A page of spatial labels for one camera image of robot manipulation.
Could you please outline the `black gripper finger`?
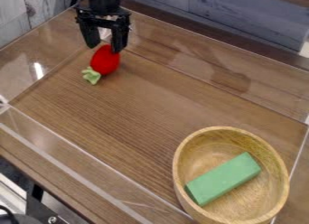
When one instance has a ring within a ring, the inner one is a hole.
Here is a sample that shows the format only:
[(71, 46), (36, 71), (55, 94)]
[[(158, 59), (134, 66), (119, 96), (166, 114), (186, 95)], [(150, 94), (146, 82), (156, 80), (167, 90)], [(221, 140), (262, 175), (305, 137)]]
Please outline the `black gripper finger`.
[(92, 49), (100, 43), (98, 27), (87, 23), (80, 23), (80, 32), (87, 46)]
[(130, 28), (116, 26), (111, 29), (111, 32), (112, 32), (112, 38), (111, 38), (112, 52), (119, 53), (127, 47)]

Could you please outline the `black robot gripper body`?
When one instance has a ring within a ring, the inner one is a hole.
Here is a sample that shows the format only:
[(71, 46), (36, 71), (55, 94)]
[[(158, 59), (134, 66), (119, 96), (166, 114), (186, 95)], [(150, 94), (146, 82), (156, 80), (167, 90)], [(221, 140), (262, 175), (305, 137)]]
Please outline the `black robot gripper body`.
[(118, 25), (130, 28), (130, 12), (120, 8), (120, 0), (88, 0), (88, 5), (76, 6), (76, 23), (81, 29), (92, 29), (95, 22), (92, 19), (96, 16), (115, 16)]

